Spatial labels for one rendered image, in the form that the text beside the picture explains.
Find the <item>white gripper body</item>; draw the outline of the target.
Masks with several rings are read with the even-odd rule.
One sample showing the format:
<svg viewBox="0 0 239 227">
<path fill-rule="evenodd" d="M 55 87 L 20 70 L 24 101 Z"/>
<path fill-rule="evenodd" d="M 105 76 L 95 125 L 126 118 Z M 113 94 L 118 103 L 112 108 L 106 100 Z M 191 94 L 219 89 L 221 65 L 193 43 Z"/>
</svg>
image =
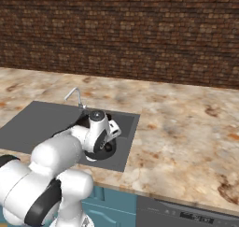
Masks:
<svg viewBox="0 0 239 227">
<path fill-rule="evenodd" d="M 108 140 L 107 139 L 107 134 L 106 133 L 101 133 L 93 146 L 93 152 L 97 153 L 101 150 L 105 150 L 106 152 L 111 152 L 115 149 L 116 146 L 116 141 L 114 139 Z"/>
</svg>

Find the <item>dark grey sink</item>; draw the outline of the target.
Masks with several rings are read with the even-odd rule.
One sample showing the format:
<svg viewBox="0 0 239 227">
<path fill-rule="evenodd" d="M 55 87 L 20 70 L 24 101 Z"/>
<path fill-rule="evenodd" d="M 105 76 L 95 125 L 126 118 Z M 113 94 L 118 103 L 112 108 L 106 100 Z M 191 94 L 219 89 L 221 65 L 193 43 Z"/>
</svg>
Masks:
<svg viewBox="0 0 239 227">
<path fill-rule="evenodd" d="M 121 129 L 111 152 L 103 151 L 101 160 L 90 162 L 83 156 L 79 163 L 123 172 L 140 119 L 139 114 L 106 110 Z M 33 101 L 0 128 L 0 149 L 30 154 L 33 148 L 75 123 L 80 117 L 77 106 Z"/>
</svg>

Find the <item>silver tap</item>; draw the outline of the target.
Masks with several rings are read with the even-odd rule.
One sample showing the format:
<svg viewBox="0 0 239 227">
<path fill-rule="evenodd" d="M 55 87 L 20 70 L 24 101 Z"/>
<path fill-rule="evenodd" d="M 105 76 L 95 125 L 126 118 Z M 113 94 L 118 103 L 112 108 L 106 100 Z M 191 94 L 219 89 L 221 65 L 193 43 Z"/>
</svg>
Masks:
<svg viewBox="0 0 239 227">
<path fill-rule="evenodd" d="M 80 109 L 87 109 L 86 105 L 83 105 L 81 102 L 81 96 L 80 96 L 80 90 L 78 87 L 74 87 L 65 97 L 64 97 L 64 101 L 67 101 L 69 99 L 69 97 L 73 94 L 73 93 L 77 94 L 77 106 Z"/>
</svg>

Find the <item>blue cupboard door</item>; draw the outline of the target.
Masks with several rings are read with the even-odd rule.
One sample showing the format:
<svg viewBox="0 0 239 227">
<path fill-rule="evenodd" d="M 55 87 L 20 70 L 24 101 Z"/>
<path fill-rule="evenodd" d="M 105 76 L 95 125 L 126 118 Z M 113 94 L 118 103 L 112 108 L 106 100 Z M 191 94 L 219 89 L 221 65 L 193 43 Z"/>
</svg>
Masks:
<svg viewBox="0 0 239 227">
<path fill-rule="evenodd" d="M 94 227 L 136 227 L 136 201 L 135 194 L 94 186 L 82 206 Z"/>
</svg>

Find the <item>dark grey dishwasher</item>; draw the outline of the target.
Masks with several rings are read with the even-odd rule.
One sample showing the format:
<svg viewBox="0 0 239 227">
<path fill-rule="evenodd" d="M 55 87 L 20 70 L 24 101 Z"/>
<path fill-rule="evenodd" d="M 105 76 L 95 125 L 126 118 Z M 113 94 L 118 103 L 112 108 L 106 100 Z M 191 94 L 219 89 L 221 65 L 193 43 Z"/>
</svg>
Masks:
<svg viewBox="0 0 239 227">
<path fill-rule="evenodd" d="M 239 217 L 138 196 L 136 227 L 239 227 Z"/>
</svg>

